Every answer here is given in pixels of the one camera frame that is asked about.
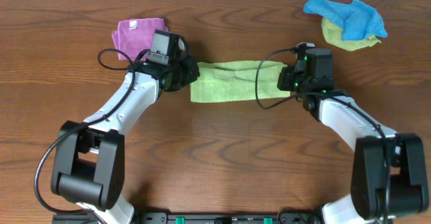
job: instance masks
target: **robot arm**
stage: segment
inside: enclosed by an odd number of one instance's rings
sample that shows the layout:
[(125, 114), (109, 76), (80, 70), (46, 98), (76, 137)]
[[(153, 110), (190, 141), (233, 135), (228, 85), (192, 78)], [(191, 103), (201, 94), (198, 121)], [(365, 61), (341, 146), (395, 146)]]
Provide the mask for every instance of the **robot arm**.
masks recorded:
[[(121, 195), (125, 178), (125, 137), (163, 91), (176, 91), (199, 76), (197, 63), (180, 35), (156, 30), (146, 60), (141, 61), (142, 56), (138, 55), (135, 60), (134, 72), (130, 67), (127, 69), (125, 80), (115, 94), (84, 122), (103, 117), (132, 87), (125, 101), (106, 120), (68, 136), (58, 144), (55, 155), (52, 192), (92, 210), (105, 223), (130, 223), (135, 212)], [(67, 121), (60, 135), (80, 124)], [(89, 151), (98, 154), (96, 163), (78, 157), (78, 153)]]
[(360, 224), (383, 216), (389, 168), (385, 165), (386, 151), (389, 165), (400, 169), (390, 175), (388, 216), (426, 211), (429, 195), (421, 139), (382, 125), (360, 109), (347, 92), (335, 89), (330, 50), (307, 43), (296, 50), (296, 65), (283, 68), (278, 88), (296, 91), (304, 109), (333, 129), (355, 152), (350, 194), (326, 204), (323, 221)]

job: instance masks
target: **pink towel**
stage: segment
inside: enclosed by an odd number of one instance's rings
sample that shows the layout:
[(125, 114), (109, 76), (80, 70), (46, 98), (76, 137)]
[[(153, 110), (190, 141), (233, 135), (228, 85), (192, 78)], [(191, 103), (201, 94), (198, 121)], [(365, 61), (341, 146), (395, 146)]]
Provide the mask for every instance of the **pink towel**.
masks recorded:
[[(115, 48), (123, 51), (132, 60), (143, 49), (150, 49), (156, 30), (169, 31), (160, 18), (131, 19), (119, 22), (118, 30), (112, 32)], [(126, 58), (119, 54), (120, 60)]]

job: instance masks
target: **green towel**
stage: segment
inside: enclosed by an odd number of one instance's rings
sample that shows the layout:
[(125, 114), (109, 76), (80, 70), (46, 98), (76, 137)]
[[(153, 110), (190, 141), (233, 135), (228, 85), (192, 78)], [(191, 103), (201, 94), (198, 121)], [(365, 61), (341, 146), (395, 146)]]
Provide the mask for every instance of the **green towel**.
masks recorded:
[(382, 43), (377, 39), (376, 35), (371, 35), (366, 39), (353, 41), (341, 40), (343, 29), (332, 23), (327, 18), (322, 19), (322, 32), (325, 40), (334, 46), (338, 46), (344, 50), (354, 51), (367, 46), (374, 46), (377, 42)]
[[(197, 63), (201, 76), (190, 86), (191, 101), (199, 103), (254, 100), (256, 69), (260, 61)], [(266, 61), (259, 71), (259, 99), (288, 97), (290, 92), (277, 88), (278, 76), (285, 65)]]

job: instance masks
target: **blue cloth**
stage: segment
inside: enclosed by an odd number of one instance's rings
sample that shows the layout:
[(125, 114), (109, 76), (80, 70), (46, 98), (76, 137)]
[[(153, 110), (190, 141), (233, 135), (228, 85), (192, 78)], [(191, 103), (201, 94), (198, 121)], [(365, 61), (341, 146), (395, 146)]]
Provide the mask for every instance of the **blue cloth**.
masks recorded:
[(304, 12), (319, 14), (343, 28), (342, 40), (363, 40), (371, 35), (388, 36), (377, 10), (360, 0), (353, 0), (349, 5), (328, 0), (309, 0)]

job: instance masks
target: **wood grain surface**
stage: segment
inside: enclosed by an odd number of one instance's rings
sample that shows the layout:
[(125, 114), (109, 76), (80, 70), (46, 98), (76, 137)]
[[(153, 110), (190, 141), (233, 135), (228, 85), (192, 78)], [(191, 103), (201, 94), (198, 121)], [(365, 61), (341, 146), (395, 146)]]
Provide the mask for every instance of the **wood grain surface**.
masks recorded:
[[(299, 42), (330, 48), (337, 87), (383, 124), (419, 134), (431, 169), (431, 0), (362, 1), (378, 9), (389, 37), (347, 52), (325, 42), (321, 17), (302, 12), (307, 0), (0, 0), (0, 223), (50, 221), (34, 197), (34, 171), (59, 127), (91, 115), (123, 81), (96, 56), (131, 18), (164, 18), (199, 61), (260, 60)], [(349, 192), (352, 161), (299, 103), (267, 111), (254, 101), (194, 104), (185, 88), (163, 94), (131, 131), (123, 194), (143, 211), (312, 209)], [(51, 194), (52, 166), (50, 157), (43, 197), (75, 208)], [(429, 213), (397, 220), (429, 222)]]

